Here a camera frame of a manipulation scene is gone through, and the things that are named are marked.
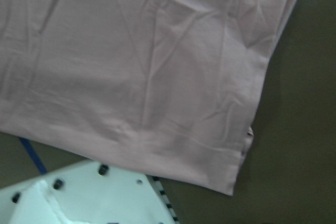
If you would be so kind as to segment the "pink Snoopy t-shirt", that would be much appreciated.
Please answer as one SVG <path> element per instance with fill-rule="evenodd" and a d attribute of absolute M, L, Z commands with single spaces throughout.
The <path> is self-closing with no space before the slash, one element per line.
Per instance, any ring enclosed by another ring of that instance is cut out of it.
<path fill-rule="evenodd" d="M 232 195 L 297 0 L 1 0 L 1 131 Z"/>

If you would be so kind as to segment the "white pedestal column base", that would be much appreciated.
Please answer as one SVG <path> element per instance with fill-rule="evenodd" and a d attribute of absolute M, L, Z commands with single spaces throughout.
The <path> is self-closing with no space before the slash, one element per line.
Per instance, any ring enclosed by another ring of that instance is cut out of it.
<path fill-rule="evenodd" d="M 1 223 L 178 223 L 158 179 L 82 161 L 1 189 Z"/>

